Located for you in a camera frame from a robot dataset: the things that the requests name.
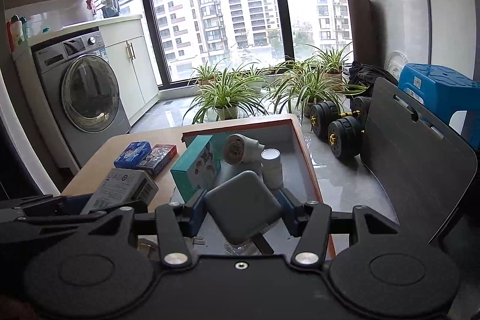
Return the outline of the teal bandage box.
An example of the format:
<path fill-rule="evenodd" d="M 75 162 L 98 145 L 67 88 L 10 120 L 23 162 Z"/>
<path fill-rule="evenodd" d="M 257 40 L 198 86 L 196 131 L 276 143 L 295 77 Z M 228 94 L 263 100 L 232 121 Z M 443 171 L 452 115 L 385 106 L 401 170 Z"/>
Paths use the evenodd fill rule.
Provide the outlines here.
<path fill-rule="evenodd" d="M 213 136 L 196 136 L 170 170 L 184 202 L 188 202 L 198 190 L 214 188 L 220 164 Z"/>

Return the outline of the front right spider plant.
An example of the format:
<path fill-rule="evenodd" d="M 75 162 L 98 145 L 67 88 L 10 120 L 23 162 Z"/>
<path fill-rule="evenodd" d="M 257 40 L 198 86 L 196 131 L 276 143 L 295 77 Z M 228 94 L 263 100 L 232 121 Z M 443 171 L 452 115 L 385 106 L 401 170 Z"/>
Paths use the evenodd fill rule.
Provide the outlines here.
<path fill-rule="evenodd" d="M 340 78 L 325 73 L 317 60 L 298 61 L 288 59 L 277 66 L 274 79 L 268 86 L 268 100 L 275 114 L 286 110 L 306 114 L 309 105 L 332 101 L 341 106 L 346 97 L 364 93 L 363 85 L 352 85 Z"/>

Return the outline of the blue card box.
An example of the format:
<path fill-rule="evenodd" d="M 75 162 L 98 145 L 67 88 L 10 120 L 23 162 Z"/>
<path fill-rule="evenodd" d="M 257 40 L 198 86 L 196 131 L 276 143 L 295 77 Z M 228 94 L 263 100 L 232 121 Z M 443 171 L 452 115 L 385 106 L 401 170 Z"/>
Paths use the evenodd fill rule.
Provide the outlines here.
<path fill-rule="evenodd" d="M 135 169 L 145 156 L 151 152 L 148 141 L 134 141 L 114 160 L 114 167 Z"/>

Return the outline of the black bag on floor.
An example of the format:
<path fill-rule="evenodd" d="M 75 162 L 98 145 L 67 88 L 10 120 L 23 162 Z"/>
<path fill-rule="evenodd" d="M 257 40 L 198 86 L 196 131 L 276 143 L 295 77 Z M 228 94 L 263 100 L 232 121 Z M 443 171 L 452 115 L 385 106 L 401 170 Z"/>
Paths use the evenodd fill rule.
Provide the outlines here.
<path fill-rule="evenodd" d="M 366 91 L 360 93 L 361 96 L 371 97 L 373 95 L 374 85 L 378 78 L 388 80 L 395 86 L 398 85 L 398 80 L 382 67 L 354 61 L 349 68 L 349 84 L 366 87 Z"/>

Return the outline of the grey front-load washing machine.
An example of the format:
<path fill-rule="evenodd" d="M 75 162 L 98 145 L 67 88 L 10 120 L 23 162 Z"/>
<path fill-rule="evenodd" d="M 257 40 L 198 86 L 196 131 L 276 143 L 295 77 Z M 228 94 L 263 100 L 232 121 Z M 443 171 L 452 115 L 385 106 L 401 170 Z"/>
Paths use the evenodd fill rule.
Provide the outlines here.
<path fill-rule="evenodd" d="M 78 166 L 130 124 L 98 28 L 31 47 L 49 108 Z"/>

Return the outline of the brown rolled mat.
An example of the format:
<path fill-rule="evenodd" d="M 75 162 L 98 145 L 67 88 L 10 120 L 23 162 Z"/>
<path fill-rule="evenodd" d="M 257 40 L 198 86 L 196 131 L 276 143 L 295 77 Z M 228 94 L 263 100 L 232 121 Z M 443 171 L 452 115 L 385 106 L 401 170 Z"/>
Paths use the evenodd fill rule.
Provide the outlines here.
<path fill-rule="evenodd" d="M 354 60 L 367 65 L 380 65 L 377 33 L 369 0 L 347 0 L 352 28 Z"/>

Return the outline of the white round fan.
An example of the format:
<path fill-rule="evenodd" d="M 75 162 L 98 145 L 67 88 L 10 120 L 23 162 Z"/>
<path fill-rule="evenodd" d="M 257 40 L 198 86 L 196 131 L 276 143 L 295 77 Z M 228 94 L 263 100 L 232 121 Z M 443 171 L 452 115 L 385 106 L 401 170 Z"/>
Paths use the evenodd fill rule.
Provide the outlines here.
<path fill-rule="evenodd" d="M 384 62 L 384 68 L 392 75 L 394 78 L 399 81 L 400 74 L 403 68 L 408 64 L 407 57 L 399 52 L 393 51 L 390 52 Z"/>

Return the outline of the white plug-in diffuser device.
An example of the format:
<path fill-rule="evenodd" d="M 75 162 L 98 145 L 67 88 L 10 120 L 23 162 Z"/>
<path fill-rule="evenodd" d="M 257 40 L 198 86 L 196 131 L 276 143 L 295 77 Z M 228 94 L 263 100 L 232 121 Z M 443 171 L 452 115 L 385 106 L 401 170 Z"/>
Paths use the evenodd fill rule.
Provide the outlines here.
<path fill-rule="evenodd" d="M 231 166 L 261 160 L 264 145 L 242 134 L 232 134 L 224 142 L 223 158 Z"/>

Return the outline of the dark grey chair back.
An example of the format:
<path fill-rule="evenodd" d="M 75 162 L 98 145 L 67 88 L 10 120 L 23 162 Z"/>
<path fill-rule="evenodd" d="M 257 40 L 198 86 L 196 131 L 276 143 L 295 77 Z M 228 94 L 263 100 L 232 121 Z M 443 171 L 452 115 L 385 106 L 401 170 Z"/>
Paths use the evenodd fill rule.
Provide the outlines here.
<path fill-rule="evenodd" d="M 450 232 L 479 199 L 478 155 L 448 124 L 379 78 L 361 160 L 388 196 L 400 226 L 425 241 Z"/>

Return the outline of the back right spider plant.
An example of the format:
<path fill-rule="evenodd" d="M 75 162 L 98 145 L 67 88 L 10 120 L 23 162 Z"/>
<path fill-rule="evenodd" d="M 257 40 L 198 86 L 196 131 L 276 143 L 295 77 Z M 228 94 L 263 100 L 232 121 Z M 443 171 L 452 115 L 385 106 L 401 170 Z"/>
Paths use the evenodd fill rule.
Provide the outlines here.
<path fill-rule="evenodd" d="M 343 82 L 343 70 L 346 67 L 346 60 L 348 60 L 348 57 L 353 52 L 353 50 L 350 49 L 351 45 L 352 43 L 349 42 L 340 49 L 321 49 L 317 46 L 307 44 L 307 46 L 313 48 L 312 60 L 316 62 L 321 72 L 329 77 L 329 79 L 335 79 L 339 82 Z"/>

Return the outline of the orange-rimmed cardboard box lid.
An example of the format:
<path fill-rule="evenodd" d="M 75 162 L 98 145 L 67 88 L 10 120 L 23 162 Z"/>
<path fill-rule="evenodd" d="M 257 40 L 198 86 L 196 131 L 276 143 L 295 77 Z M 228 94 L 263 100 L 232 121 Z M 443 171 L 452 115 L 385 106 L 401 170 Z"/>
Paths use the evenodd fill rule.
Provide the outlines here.
<path fill-rule="evenodd" d="M 224 160 L 224 142 L 232 134 L 242 134 L 256 139 L 264 145 L 264 149 L 278 149 L 281 153 L 283 172 L 283 185 L 281 188 L 288 189 L 302 204 L 307 201 L 322 201 L 320 187 L 308 156 L 304 137 L 291 118 L 270 119 L 252 124 L 240 124 L 239 122 L 227 124 L 223 122 L 205 127 L 183 127 L 181 130 L 183 144 L 181 155 L 196 136 L 211 135 L 213 136 L 213 145 L 221 161 L 220 172 L 216 177 L 214 188 L 243 171 L 255 172 L 264 183 L 261 160 L 252 163 L 240 163 L 236 166 L 231 166 Z M 279 190 L 281 188 L 268 188 L 278 202 Z M 178 204 L 186 203 L 176 188 L 174 189 L 172 202 Z M 264 232 L 264 239 L 271 245 L 274 255 L 281 255 L 286 258 L 292 256 L 299 242 L 299 238 L 289 234 L 282 218 L 270 226 L 267 232 Z M 193 251 L 197 257 L 201 255 L 229 255 L 224 250 L 224 243 L 227 240 L 216 226 L 208 210 L 199 233 L 193 239 L 186 239 L 186 241 L 193 244 Z"/>

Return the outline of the white pill bottle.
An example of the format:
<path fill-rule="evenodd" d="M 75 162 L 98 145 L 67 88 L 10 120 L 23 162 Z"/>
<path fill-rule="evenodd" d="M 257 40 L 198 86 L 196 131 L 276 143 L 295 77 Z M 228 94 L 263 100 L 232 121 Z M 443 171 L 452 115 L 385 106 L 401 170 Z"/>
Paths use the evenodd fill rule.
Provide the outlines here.
<path fill-rule="evenodd" d="M 283 185 L 281 153 L 278 149 L 265 149 L 261 153 L 261 165 L 264 184 L 269 189 L 278 189 Z"/>

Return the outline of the white labelled small box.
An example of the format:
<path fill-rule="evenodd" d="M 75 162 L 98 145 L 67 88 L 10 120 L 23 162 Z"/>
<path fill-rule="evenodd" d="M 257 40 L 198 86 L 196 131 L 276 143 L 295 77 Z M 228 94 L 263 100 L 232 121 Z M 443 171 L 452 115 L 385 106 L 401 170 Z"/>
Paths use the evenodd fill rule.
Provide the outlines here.
<path fill-rule="evenodd" d="M 159 188 L 145 171 L 112 168 L 87 201 L 81 214 L 89 214 L 125 202 L 151 203 Z"/>

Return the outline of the red card box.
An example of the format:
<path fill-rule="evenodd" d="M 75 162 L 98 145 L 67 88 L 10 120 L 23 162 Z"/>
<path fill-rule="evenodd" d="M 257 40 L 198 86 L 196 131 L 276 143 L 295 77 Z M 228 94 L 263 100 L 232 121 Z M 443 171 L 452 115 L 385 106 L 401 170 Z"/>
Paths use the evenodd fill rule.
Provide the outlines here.
<path fill-rule="evenodd" d="M 156 144 L 149 154 L 136 165 L 136 169 L 145 171 L 151 177 L 156 177 L 176 156 L 175 145 Z"/>

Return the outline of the spider plant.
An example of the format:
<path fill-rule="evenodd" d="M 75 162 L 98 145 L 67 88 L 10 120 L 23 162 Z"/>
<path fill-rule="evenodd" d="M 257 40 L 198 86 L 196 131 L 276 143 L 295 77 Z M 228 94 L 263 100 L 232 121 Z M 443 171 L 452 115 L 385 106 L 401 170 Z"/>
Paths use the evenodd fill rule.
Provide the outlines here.
<path fill-rule="evenodd" d="M 335 79 L 339 82 L 343 82 L 343 70 L 346 67 L 346 60 L 348 60 L 348 57 L 353 52 L 353 50 L 350 49 L 351 45 L 352 43 L 349 42 L 340 49 L 321 49 L 317 46 L 307 44 L 307 46 L 313 48 L 312 60 L 316 62 L 321 72 L 329 77 L 329 79 Z"/>
<path fill-rule="evenodd" d="M 203 124 L 209 113 L 216 114 L 216 120 L 236 119 L 239 110 L 256 116 L 267 115 L 261 87 L 264 72 L 245 66 L 224 69 L 208 84 L 200 85 L 189 109 L 184 116 L 193 112 L 191 124 Z"/>
<path fill-rule="evenodd" d="M 298 61 L 288 59 L 277 66 L 274 79 L 268 86 L 268 100 L 275 114 L 286 110 L 306 114 L 309 105 L 332 101 L 341 106 L 346 97 L 364 93 L 363 85 L 352 85 L 340 78 L 325 73 L 317 60 Z"/>
<path fill-rule="evenodd" d="M 209 85 L 220 74 L 218 64 L 205 63 L 193 68 L 189 82 L 195 85 Z"/>

